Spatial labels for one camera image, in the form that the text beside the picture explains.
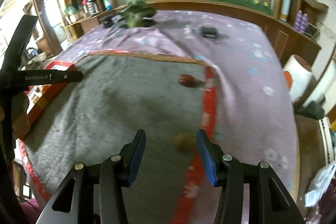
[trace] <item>gray mat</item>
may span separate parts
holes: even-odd
[[[169,223],[194,156],[178,152],[172,137],[194,135],[202,115],[202,91],[177,79],[202,79],[204,68],[118,56],[89,56],[76,67],[84,80],[48,105],[25,140],[35,173],[53,193],[75,163],[102,162],[144,129],[138,178],[123,189],[129,222]]]

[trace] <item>blue gripper pad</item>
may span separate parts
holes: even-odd
[[[218,178],[216,176],[216,165],[209,150],[209,147],[212,145],[212,143],[210,142],[204,130],[197,131],[196,139],[198,151],[201,156],[207,180],[211,183],[212,186],[216,187],[218,183]]]
[[[129,176],[127,179],[129,185],[131,185],[137,178],[142,156],[145,151],[145,147],[146,147],[146,133],[145,131],[142,131],[137,147],[135,148],[135,151],[133,153],[129,165]]]

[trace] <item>green leafy plant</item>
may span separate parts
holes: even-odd
[[[121,18],[118,22],[123,22],[120,28],[150,27],[156,24],[151,18],[156,14],[156,10],[144,1],[129,2],[127,7],[119,12]]]

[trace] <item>purple bedsheet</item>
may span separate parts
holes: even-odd
[[[266,160],[289,190],[296,162],[296,127],[282,68],[257,25],[204,12],[158,11],[151,28],[102,25],[80,37],[56,60],[76,62],[90,52],[121,50],[204,60],[218,73],[215,140],[225,153],[256,165]],[[214,26],[218,40],[201,37]],[[212,223],[220,189],[204,180],[190,223]],[[244,210],[243,223],[248,209]]]

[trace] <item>metal bolt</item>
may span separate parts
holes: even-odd
[[[269,164],[268,164],[266,161],[262,161],[262,162],[260,163],[260,167],[266,169],[266,168],[269,167]]]
[[[230,160],[232,160],[232,156],[229,155],[229,154],[225,154],[225,155],[223,156],[223,160],[230,161]]]
[[[77,163],[77,164],[75,165],[75,169],[76,169],[76,170],[81,170],[83,167],[84,167],[84,164],[81,163],[81,162],[79,162],[79,163]]]
[[[119,154],[115,154],[111,157],[112,161],[119,161],[121,159],[121,156]]]

